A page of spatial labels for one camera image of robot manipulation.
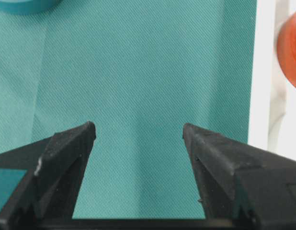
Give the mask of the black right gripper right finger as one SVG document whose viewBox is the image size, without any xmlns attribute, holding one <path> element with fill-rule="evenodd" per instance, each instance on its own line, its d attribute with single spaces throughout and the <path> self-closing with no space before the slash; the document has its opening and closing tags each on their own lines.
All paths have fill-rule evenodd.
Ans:
<svg viewBox="0 0 296 230">
<path fill-rule="evenodd" d="M 296 230 L 296 161 L 190 123 L 182 137 L 207 219 Z"/>
</svg>

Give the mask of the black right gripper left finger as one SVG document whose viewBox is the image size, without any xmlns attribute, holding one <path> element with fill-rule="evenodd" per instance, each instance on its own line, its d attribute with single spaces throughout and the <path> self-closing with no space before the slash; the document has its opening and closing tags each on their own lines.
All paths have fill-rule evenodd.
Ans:
<svg viewBox="0 0 296 230">
<path fill-rule="evenodd" d="M 0 154 L 0 230 L 72 219 L 96 139 L 93 122 Z"/>
</svg>

